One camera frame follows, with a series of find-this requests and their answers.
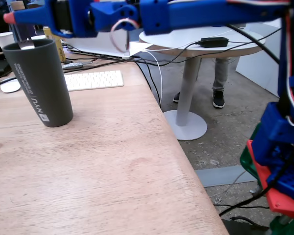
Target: person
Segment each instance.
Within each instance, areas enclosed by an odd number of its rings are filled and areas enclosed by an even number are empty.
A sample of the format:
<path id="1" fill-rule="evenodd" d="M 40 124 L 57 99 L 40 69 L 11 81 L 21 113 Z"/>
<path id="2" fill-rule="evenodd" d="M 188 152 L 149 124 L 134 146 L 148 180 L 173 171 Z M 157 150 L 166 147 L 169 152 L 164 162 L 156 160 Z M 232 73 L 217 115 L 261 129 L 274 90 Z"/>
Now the person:
<path id="1" fill-rule="evenodd" d="M 215 108 L 221 109 L 225 106 L 223 91 L 224 91 L 225 83 L 227 81 L 229 62 L 230 62 L 230 58 L 228 57 L 216 58 L 215 81 L 212 85 L 212 90 L 213 90 L 212 105 Z M 178 103 L 179 98 L 180 98 L 180 92 L 175 95 L 175 97 L 173 98 L 173 102 Z"/>

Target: white paper cup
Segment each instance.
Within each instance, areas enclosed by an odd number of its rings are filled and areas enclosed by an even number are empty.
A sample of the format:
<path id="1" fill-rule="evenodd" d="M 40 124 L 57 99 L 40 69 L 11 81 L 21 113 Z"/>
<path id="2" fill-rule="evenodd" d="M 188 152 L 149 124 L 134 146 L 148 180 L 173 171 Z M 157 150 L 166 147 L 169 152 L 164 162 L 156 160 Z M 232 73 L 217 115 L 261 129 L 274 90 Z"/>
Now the white paper cup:
<path id="1" fill-rule="evenodd" d="M 45 35 L 39 35 L 39 36 L 33 36 L 33 37 L 30 37 L 32 40 L 38 40 L 38 39 L 45 39 L 46 36 Z"/>
<path id="2" fill-rule="evenodd" d="M 0 33 L 0 47 L 15 43 L 12 32 Z"/>

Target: gray pants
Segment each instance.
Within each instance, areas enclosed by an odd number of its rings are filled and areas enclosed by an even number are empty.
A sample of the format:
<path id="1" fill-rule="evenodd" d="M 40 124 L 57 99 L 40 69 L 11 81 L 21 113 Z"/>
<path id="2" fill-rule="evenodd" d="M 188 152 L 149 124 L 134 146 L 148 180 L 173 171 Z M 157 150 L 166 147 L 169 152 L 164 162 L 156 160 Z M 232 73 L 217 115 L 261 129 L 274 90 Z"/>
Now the gray pants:
<path id="1" fill-rule="evenodd" d="M 223 91 L 227 81 L 227 73 L 229 71 L 229 62 L 231 58 L 216 58 L 215 65 L 215 82 L 212 86 L 213 91 Z"/>

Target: table leg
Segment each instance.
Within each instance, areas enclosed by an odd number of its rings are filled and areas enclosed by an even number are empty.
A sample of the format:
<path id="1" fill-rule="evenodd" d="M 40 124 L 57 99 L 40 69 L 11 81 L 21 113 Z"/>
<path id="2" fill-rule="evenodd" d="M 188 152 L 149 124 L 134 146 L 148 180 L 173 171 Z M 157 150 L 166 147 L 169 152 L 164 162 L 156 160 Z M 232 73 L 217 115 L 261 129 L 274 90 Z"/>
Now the table leg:
<path id="1" fill-rule="evenodd" d="M 177 110 L 164 112 L 176 138 L 180 141 L 196 140 L 207 131 L 207 123 L 202 117 L 190 112 L 195 82 L 201 64 L 201 58 L 187 60 Z"/>

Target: power adapter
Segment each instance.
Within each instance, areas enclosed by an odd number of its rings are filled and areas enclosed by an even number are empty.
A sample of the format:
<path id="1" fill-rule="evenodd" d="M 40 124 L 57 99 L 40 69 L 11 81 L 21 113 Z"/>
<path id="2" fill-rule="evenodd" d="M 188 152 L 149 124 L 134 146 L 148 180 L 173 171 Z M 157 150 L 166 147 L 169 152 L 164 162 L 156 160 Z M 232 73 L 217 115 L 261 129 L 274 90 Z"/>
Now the power adapter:
<path id="1" fill-rule="evenodd" d="M 200 45 L 203 48 L 212 48 L 212 47 L 227 47 L 229 39 L 225 37 L 217 38 L 202 38 L 200 41 L 195 44 Z"/>

